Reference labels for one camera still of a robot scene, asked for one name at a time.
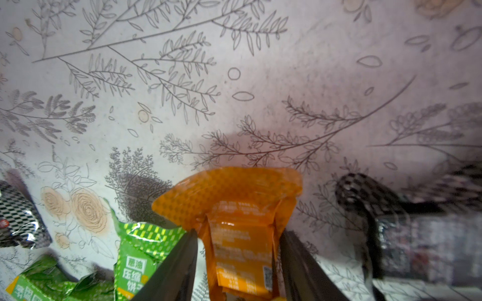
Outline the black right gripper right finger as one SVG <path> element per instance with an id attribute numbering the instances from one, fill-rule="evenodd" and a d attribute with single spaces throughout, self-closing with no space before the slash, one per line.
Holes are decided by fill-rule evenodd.
<path id="1" fill-rule="evenodd" d="M 283 232 L 280 247 L 287 300 L 347 300 L 293 231 Z"/>

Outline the orange cookie packet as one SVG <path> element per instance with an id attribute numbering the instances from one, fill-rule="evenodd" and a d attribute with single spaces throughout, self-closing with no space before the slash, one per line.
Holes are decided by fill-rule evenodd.
<path id="1" fill-rule="evenodd" d="M 224 167 L 186 178 L 152 209 L 197 232 L 212 300 L 276 300 L 279 241 L 302 191 L 303 177 L 291 168 Z"/>

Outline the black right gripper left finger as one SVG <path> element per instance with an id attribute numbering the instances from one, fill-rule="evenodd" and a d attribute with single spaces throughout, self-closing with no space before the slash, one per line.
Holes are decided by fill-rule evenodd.
<path id="1" fill-rule="evenodd" d="M 147 284 L 133 297 L 138 301 L 187 301 L 192 298 L 198 236 L 185 233 Z"/>

